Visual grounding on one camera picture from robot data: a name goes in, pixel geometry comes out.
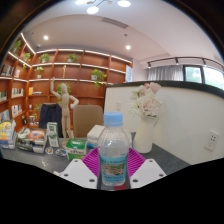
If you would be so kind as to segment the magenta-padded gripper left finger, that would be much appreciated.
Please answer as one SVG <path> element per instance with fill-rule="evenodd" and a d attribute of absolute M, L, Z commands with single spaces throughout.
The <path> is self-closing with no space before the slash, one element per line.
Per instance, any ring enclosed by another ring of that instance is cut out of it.
<path fill-rule="evenodd" d="M 91 149 L 82 159 L 73 159 L 59 176 L 78 186 L 96 189 L 100 174 L 99 154 Z"/>

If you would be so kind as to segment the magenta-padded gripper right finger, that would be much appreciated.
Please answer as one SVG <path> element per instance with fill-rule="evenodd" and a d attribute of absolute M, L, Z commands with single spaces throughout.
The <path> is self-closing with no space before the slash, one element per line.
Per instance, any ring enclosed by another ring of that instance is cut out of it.
<path fill-rule="evenodd" d="M 166 176 L 154 159 L 145 159 L 130 148 L 127 159 L 127 172 L 130 188 L 140 188 Z"/>

